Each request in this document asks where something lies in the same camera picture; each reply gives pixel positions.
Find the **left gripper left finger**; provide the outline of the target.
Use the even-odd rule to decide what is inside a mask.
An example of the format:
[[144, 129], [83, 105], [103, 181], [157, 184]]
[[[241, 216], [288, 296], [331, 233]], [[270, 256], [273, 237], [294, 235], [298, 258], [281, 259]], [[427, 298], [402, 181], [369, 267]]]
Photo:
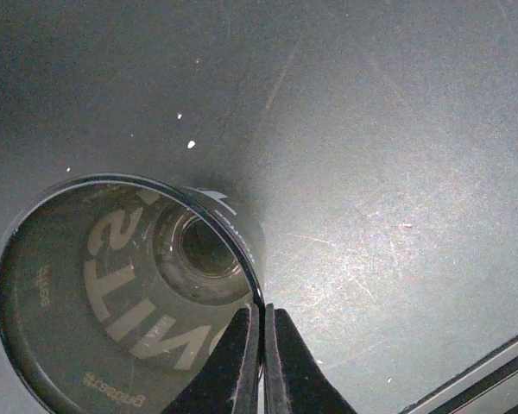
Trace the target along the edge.
[[256, 413], [261, 339], [260, 311], [248, 304], [235, 313], [205, 365], [163, 411]]

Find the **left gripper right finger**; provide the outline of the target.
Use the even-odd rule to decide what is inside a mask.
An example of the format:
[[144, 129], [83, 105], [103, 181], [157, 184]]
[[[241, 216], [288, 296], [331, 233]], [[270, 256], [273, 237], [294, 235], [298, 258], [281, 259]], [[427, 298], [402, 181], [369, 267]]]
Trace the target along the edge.
[[264, 322], [264, 410], [353, 413], [327, 380], [287, 311], [269, 305]]

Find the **black paper coffee cup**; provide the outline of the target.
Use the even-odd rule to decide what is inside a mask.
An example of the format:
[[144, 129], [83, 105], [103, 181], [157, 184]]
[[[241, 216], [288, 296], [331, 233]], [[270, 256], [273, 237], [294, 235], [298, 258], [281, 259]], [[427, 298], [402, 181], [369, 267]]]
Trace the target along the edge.
[[243, 200], [122, 174], [58, 184], [0, 241], [0, 413], [165, 413], [264, 309]]

